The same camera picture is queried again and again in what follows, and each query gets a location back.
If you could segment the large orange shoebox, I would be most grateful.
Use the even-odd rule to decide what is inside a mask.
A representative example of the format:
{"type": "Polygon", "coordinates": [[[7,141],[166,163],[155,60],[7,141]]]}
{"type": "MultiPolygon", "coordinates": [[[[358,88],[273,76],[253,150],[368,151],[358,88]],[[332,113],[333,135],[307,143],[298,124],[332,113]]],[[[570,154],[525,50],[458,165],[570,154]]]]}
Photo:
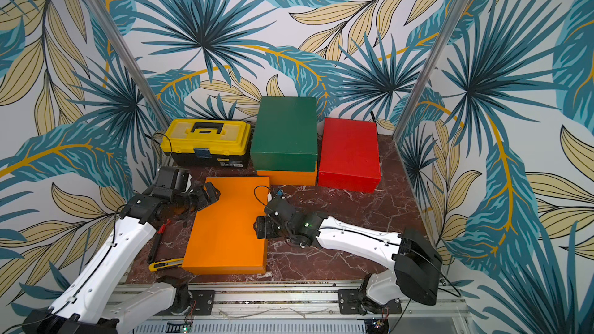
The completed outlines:
{"type": "Polygon", "coordinates": [[[263,274],[268,242],[253,224],[263,216],[268,177],[208,177],[221,192],[213,205],[196,213],[182,269],[194,275],[263,274]]]}

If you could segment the green shoebox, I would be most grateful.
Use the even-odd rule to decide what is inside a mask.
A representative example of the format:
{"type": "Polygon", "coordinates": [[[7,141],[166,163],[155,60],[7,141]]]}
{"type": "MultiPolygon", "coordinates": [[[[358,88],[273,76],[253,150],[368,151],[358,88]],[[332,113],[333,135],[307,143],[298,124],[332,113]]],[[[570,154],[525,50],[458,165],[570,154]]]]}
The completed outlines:
{"type": "Polygon", "coordinates": [[[314,171],[318,160],[316,99],[263,97],[250,155],[259,171],[314,171]]]}

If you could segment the red shoebox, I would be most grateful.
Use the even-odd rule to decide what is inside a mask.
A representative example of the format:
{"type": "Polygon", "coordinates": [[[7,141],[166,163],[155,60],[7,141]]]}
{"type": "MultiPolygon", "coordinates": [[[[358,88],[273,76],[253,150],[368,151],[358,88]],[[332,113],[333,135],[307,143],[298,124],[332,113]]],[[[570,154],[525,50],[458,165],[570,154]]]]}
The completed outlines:
{"type": "Polygon", "coordinates": [[[372,122],[326,118],[318,185],[373,193],[380,181],[376,125],[372,122]]]}

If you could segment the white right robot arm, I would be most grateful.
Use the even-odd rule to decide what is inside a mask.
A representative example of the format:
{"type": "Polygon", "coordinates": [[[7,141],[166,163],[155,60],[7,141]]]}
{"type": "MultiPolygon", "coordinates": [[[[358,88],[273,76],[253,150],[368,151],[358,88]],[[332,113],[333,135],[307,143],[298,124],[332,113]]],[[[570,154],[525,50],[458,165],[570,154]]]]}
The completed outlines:
{"type": "Polygon", "coordinates": [[[293,247],[344,251],[385,267],[369,273],[358,289],[339,293],[344,315],[384,314],[408,298],[425,306],[437,303],[442,257],[419,232],[369,230],[347,224],[320,212],[294,207],[282,196],[264,205],[264,215],[254,223],[257,238],[284,239],[293,247]]]}

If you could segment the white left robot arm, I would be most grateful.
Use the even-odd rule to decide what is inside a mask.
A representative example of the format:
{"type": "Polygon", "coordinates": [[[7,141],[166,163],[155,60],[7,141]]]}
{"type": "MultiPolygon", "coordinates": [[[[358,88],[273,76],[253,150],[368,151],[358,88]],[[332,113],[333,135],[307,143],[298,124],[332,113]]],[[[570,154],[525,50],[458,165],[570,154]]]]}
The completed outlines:
{"type": "Polygon", "coordinates": [[[187,316],[196,303],[187,283],[162,278],[115,309],[107,303],[137,254],[156,234],[153,221],[171,210],[201,211],[220,199],[210,182],[204,186],[149,187],[123,206],[108,239],[85,269],[46,309],[24,319],[25,333],[127,333],[145,320],[169,311],[187,316]]]}

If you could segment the small orange shoebox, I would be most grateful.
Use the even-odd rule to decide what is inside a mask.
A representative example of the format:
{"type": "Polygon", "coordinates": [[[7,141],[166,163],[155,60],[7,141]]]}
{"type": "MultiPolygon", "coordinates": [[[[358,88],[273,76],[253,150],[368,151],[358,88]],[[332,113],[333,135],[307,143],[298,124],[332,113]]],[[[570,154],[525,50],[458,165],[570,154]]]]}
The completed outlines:
{"type": "Polygon", "coordinates": [[[318,165],[312,172],[258,170],[257,174],[269,177],[270,184],[274,186],[315,186],[318,165]]]}

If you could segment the red pipe wrench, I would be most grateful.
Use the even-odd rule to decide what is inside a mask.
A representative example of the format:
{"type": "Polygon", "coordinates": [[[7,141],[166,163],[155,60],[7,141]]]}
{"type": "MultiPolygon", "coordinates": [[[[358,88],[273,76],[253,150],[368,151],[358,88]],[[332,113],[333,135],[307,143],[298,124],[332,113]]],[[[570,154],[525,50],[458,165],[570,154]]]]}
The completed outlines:
{"type": "Polygon", "coordinates": [[[167,221],[164,222],[164,224],[161,225],[161,227],[159,228],[159,230],[157,231],[155,237],[153,238],[153,245],[151,247],[151,250],[148,254],[148,258],[147,258],[147,263],[148,264],[152,264],[155,262],[156,260],[156,255],[157,255],[157,251],[159,250],[159,245],[161,244],[162,241],[162,237],[167,229],[167,227],[171,224],[171,219],[168,219],[167,221]]]}

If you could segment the yellow black plastic toolbox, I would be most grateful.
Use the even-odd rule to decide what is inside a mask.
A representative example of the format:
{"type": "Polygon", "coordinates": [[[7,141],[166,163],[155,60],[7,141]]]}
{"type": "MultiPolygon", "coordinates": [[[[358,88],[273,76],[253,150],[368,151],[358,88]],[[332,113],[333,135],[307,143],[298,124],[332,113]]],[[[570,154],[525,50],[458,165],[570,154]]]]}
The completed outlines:
{"type": "Polygon", "coordinates": [[[161,149],[182,167],[245,169],[251,136],[247,122],[179,118],[168,127],[161,149]]]}

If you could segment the yellow utility knife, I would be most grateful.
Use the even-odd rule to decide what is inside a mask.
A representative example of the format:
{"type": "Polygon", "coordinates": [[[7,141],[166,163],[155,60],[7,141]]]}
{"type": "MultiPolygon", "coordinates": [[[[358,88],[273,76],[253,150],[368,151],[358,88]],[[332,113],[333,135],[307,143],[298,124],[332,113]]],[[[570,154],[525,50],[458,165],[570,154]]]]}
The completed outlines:
{"type": "Polygon", "coordinates": [[[150,272],[159,272],[171,268],[180,268],[184,258],[171,258],[163,261],[155,261],[148,266],[150,272]]]}

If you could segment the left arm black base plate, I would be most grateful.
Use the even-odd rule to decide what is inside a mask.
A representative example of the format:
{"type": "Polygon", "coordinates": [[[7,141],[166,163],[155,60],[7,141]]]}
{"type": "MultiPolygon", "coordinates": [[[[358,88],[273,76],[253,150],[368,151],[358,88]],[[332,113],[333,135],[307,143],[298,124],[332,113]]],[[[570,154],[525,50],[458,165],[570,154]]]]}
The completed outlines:
{"type": "Polygon", "coordinates": [[[190,303],[186,316],[210,316],[215,290],[190,290],[190,303]]]}

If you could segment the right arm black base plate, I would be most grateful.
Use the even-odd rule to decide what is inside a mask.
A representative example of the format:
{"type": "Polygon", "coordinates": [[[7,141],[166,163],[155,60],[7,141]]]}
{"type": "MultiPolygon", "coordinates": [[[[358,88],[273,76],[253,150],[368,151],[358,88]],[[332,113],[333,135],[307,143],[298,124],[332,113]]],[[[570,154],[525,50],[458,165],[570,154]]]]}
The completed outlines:
{"type": "Polygon", "coordinates": [[[358,289],[340,289],[338,303],[341,315],[392,315],[402,313],[402,304],[391,300],[385,305],[380,305],[365,298],[358,289]]]}

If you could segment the right aluminium corner post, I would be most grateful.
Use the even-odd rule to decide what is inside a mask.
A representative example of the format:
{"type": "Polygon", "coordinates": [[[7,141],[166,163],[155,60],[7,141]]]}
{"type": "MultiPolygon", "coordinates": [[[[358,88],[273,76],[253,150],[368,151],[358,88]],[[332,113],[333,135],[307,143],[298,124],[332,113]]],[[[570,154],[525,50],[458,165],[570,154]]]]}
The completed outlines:
{"type": "Polygon", "coordinates": [[[457,23],[462,18],[468,1],[470,0],[453,0],[451,12],[444,18],[444,22],[436,37],[436,41],[433,43],[433,47],[431,48],[419,77],[415,82],[415,86],[412,88],[411,94],[408,96],[407,104],[398,120],[398,124],[396,125],[392,136],[395,144],[397,144],[403,136],[408,121],[411,119],[411,116],[413,116],[415,107],[422,97],[422,92],[430,78],[431,72],[436,66],[441,52],[445,49],[450,40],[457,23]]]}

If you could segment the aluminium corner post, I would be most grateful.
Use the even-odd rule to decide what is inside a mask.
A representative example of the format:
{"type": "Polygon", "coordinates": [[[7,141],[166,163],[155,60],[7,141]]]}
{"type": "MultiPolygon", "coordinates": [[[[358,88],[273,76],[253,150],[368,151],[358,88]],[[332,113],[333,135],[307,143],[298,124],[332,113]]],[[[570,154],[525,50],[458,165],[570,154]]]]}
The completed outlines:
{"type": "Polygon", "coordinates": [[[398,124],[396,125],[392,136],[395,144],[397,144],[403,136],[408,121],[411,119],[411,116],[413,116],[415,107],[422,97],[422,92],[430,78],[431,72],[436,66],[441,52],[445,49],[450,40],[457,23],[462,18],[468,1],[470,0],[453,0],[451,12],[444,18],[444,22],[436,37],[436,41],[433,43],[433,47],[431,48],[419,77],[415,82],[415,86],[412,88],[411,94],[408,96],[407,104],[398,120],[398,124]]]}
{"type": "Polygon", "coordinates": [[[101,0],[84,0],[90,12],[95,16],[100,27],[105,32],[107,40],[111,42],[114,51],[119,55],[119,58],[123,65],[128,70],[131,78],[136,82],[139,91],[145,98],[146,103],[153,110],[156,116],[160,129],[167,129],[171,123],[171,120],[164,113],[160,107],[159,102],[152,89],[149,86],[148,80],[145,78],[141,68],[139,67],[136,59],[133,57],[131,50],[128,48],[125,40],[118,30],[113,18],[109,11],[105,8],[105,4],[101,0]]]}

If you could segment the left aluminium corner post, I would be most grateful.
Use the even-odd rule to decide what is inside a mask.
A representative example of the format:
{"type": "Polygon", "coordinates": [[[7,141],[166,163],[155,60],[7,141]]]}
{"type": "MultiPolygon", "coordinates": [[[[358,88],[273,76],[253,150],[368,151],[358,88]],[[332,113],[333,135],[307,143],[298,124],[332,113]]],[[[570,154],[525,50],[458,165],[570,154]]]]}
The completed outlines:
{"type": "Polygon", "coordinates": [[[133,57],[131,50],[128,48],[125,40],[118,30],[113,18],[109,11],[105,8],[105,4],[101,0],[84,0],[90,12],[95,16],[100,27],[105,32],[107,40],[111,42],[114,51],[119,55],[119,58],[123,65],[128,70],[131,78],[136,82],[139,91],[145,98],[146,103],[153,110],[156,116],[160,129],[167,129],[171,123],[171,120],[164,113],[160,107],[159,102],[152,89],[149,86],[148,80],[145,78],[141,68],[139,67],[136,59],[133,57]]]}

